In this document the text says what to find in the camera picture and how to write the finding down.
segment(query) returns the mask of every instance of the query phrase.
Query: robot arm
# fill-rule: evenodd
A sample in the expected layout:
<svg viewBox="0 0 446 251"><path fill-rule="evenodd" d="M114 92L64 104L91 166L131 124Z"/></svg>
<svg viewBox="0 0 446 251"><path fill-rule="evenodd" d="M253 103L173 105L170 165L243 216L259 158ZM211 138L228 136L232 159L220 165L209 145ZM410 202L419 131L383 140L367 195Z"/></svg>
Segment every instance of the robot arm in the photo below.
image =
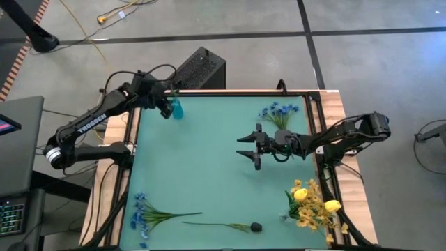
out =
<svg viewBox="0 0 446 251"><path fill-rule="evenodd" d="M76 139L110 116L129 112L137 107L158 108L161 115L168 119L173 107L164 94L167 89L169 88L165 84L151 75L138 71L131 84L124 83L105 95L98 106L68 125L58 128L56 134L48 140L43 154L55 169L65 169L77 161L105 158L115 160L120 166L129 167L132 156L123 142L106 147L75 147Z"/></svg>
<svg viewBox="0 0 446 251"><path fill-rule="evenodd" d="M237 151L254 162L256 170L261 168L261 155L272 154L278 162L286 162L290 156L297 155L305 159L310 153L321 149L325 154L327 164L341 161L347 151L356 150L359 153L364 143L374 143L386 140L390 136L388 118L374 112L348 117L336 122L332 127L315 135L300 135L289 130L278 130L274 138L262 132L261 124L256 125L256 131L238 139L238 142L255 142L256 151Z"/></svg>

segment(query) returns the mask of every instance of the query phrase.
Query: black box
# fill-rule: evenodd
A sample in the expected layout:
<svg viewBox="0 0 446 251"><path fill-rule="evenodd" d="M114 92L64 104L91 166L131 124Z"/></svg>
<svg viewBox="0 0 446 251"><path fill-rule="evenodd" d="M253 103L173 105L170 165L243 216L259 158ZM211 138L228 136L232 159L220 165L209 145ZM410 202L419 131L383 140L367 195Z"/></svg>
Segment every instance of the black box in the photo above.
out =
<svg viewBox="0 0 446 251"><path fill-rule="evenodd" d="M178 68L174 82L179 81L183 90L225 89L226 60L200 47Z"/></svg>

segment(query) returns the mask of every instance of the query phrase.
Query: monitor screen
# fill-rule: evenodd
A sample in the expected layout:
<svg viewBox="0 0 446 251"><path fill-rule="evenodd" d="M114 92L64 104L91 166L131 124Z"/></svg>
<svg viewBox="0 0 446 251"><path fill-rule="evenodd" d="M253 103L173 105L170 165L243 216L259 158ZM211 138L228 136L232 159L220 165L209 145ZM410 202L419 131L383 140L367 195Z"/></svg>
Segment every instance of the monitor screen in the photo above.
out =
<svg viewBox="0 0 446 251"><path fill-rule="evenodd" d="M12 119L0 114L0 135L20 130L21 125Z"/></svg>

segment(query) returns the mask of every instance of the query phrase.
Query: keyboard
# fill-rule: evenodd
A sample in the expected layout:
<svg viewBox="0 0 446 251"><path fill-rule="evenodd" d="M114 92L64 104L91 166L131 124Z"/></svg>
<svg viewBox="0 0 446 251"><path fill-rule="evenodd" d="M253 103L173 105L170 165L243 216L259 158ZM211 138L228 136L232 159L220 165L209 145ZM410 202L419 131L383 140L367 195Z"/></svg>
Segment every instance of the keyboard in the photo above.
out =
<svg viewBox="0 0 446 251"><path fill-rule="evenodd" d="M0 198L0 238L25 231L27 196Z"/></svg>

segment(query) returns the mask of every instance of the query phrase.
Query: teal tabletop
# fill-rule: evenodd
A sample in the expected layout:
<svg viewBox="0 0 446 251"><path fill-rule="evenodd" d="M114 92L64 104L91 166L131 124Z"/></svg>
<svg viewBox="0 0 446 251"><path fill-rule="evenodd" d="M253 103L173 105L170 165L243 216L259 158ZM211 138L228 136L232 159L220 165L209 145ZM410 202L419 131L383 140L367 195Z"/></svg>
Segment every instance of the teal tabletop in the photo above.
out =
<svg viewBox="0 0 446 251"><path fill-rule="evenodd" d="M179 97L181 120L164 119L159 112L142 112L137 152L130 179L120 247L122 250L221 250L259 248L326 248L325 237L295 220L283 221L288 200L285 190L294 180L316 179L313 156L294 157L284 163L262 156L262 168L236 150L254 151L253 143L236 140L255 130L273 137L276 127L258 113L274 101L300 110L290 118L288 129L308 134L304 99L293 97ZM160 223L141 236L131 227L136 208L134 196L145 193L156 209L169 213L194 213ZM260 233L245 233L222 226L182 223L262 224Z"/></svg>

